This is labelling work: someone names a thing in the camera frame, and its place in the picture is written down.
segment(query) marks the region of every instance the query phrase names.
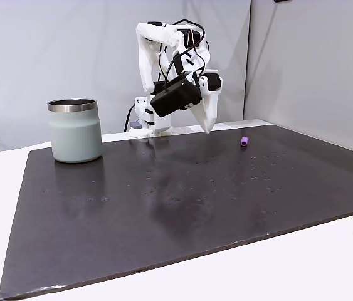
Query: white wall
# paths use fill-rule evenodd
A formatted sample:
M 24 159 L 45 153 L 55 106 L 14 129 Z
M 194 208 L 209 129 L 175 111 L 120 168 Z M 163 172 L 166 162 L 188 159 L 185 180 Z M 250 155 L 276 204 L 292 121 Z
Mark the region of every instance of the white wall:
M 353 1 L 253 0 L 251 9 L 245 119 L 353 149 Z
M 49 140 L 46 103 L 98 100 L 102 132 L 123 131 L 144 96 L 135 27 L 142 21 L 201 23 L 209 67 L 224 78 L 218 122 L 241 120 L 250 0 L 0 0 L 0 150 Z M 196 124 L 178 112 L 174 126 Z

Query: mug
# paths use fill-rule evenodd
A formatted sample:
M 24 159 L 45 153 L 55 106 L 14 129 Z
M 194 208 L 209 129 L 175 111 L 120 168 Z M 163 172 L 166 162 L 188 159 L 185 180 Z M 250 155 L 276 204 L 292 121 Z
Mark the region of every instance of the mug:
M 48 102 L 53 157 L 81 163 L 101 156 L 101 122 L 97 101 L 64 99 Z

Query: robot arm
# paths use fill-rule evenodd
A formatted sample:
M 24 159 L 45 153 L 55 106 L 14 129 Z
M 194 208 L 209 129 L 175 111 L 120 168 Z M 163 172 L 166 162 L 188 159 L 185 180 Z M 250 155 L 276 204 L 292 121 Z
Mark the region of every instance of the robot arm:
M 167 130 L 171 126 L 170 113 L 190 109 L 206 133 L 212 130 L 223 79 L 217 70 L 205 69 L 210 59 L 206 37 L 194 28 L 191 25 L 160 22 L 137 25 L 139 70 L 147 97 L 136 98 L 135 105 L 143 128 L 154 132 Z M 152 69 L 154 65 L 159 65 L 165 75 L 169 68 L 166 47 L 175 50 L 167 77 L 170 81 L 165 84 L 166 79 L 153 81 Z

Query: dark gray surface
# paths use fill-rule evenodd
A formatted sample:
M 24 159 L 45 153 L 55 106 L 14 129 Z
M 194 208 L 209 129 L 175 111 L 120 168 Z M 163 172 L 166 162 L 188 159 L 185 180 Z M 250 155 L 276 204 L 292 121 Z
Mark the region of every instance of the dark gray surface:
M 110 142 L 85 164 L 35 150 L 0 298 L 130 275 L 351 214 L 353 152 L 273 125 Z

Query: purple object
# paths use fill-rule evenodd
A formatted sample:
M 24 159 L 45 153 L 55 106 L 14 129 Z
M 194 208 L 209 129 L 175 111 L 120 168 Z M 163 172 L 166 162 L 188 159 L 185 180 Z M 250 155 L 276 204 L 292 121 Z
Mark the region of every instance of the purple object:
M 249 138 L 247 138 L 246 136 L 243 136 L 240 140 L 240 145 L 247 146 L 248 143 L 249 143 Z

